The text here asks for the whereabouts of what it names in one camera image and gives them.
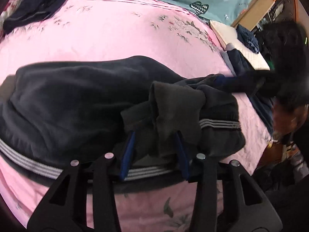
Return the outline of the wooden headboard board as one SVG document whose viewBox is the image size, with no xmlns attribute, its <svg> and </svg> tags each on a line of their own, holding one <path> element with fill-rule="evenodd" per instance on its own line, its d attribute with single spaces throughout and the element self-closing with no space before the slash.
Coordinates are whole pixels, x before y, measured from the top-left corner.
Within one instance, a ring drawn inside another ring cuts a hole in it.
<svg viewBox="0 0 309 232">
<path fill-rule="evenodd" d="M 247 9 L 243 10 L 237 19 L 232 23 L 236 28 L 238 24 L 253 30 L 255 26 L 268 14 L 276 0 L 251 0 Z"/>
</svg>

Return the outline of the red floral rolled quilt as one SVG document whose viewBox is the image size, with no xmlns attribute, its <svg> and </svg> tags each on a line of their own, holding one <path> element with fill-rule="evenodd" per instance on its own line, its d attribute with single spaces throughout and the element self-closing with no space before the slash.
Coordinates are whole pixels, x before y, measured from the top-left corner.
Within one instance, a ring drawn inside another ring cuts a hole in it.
<svg viewBox="0 0 309 232">
<path fill-rule="evenodd" d="M 22 0 L 9 0 L 6 4 L 4 10 L 1 13 L 1 37 L 4 35 L 3 24 L 6 19 L 8 19 L 19 7 Z"/>
</svg>

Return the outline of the person in green shirt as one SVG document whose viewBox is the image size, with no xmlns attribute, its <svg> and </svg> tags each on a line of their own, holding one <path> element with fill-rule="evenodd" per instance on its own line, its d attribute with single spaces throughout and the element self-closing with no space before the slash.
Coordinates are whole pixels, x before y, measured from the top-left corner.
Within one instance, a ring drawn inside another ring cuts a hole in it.
<svg viewBox="0 0 309 232">
<path fill-rule="evenodd" d="M 286 108 L 308 104 L 308 46 L 306 32 L 294 21 L 266 24 L 255 34 L 259 51 L 273 64 L 265 91 Z"/>
</svg>

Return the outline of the pink floral bed sheet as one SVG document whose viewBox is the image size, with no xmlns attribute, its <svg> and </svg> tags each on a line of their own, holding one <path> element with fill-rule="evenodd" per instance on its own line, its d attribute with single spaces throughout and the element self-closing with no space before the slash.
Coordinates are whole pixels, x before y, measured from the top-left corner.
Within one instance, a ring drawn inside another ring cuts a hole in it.
<svg viewBox="0 0 309 232">
<path fill-rule="evenodd" d="M 1 84 L 18 68 L 49 61 L 107 61 L 142 55 L 185 78 L 230 70 L 215 33 L 186 10 L 158 0 L 67 0 L 50 19 L 16 28 L 1 42 Z M 270 135 L 245 94 L 234 94 L 246 145 L 223 160 L 254 172 Z M 23 226 L 48 190 L 1 158 L 1 195 Z M 196 183 L 116 195 L 123 231 L 188 230 Z"/>
</svg>

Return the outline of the black track pants white stripes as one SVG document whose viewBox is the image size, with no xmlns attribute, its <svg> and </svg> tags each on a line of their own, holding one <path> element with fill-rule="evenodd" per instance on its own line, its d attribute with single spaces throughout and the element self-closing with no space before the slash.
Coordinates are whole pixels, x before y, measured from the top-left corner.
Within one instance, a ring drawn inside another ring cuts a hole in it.
<svg viewBox="0 0 309 232">
<path fill-rule="evenodd" d="M 174 166 L 177 151 L 226 158 L 245 145 L 235 97 L 221 74 L 184 78 L 154 59 L 45 62 L 1 88 L 1 155 L 56 179 L 73 160 L 118 154 L 117 171 Z"/>
</svg>

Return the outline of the dark navy flat garment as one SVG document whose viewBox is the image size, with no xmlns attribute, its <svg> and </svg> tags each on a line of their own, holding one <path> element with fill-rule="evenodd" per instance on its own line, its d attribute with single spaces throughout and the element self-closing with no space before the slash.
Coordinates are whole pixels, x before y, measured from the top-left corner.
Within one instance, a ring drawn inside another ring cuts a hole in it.
<svg viewBox="0 0 309 232">
<path fill-rule="evenodd" d="M 245 93 L 270 135 L 274 132 L 273 99 L 261 93 L 267 71 L 255 70 L 236 48 L 221 51 L 221 57 L 232 73 L 222 78 L 220 85 L 230 93 Z"/>
</svg>

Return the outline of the folded dark navy garment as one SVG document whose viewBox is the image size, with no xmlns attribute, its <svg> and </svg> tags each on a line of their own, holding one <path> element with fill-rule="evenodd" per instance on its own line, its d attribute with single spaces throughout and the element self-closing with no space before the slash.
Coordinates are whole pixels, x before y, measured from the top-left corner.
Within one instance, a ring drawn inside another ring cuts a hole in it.
<svg viewBox="0 0 309 232">
<path fill-rule="evenodd" d="M 52 17 L 66 0 L 23 0 L 15 12 L 4 20 L 3 31 L 7 35 L 15 28 Z"/>
</svg>

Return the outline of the small navy folded cloth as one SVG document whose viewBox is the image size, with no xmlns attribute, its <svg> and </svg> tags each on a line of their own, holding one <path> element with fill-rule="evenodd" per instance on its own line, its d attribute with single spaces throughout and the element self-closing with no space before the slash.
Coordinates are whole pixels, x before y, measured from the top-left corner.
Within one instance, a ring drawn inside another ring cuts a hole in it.
<svg viewBox="0 0 309 232">
<path fill-rule="evenodd" d="M 236 27 L 237 39 L 249 50 L 253 53 L 259 53 L 259 44 L 257 38 L 254 34 L 249 31 L 247 28 L 238 24 Z"/>
</svg>

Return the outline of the white quilted pillow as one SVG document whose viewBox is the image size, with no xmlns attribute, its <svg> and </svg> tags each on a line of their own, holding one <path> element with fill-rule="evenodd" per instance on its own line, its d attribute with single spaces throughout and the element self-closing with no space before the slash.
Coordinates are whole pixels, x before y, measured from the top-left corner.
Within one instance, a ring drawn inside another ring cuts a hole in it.
<svg viewBox="0 0 309 232">
<path fill-rule="evenodd" d="M 224 49 L 228 44 L 232 44 L 249 61 L 255 70 L 270 70 L 261 53 L 253 53 L 238 40 L 235 28 L 214 20 L 210 20 L 210 27 Z"/>
</svg>

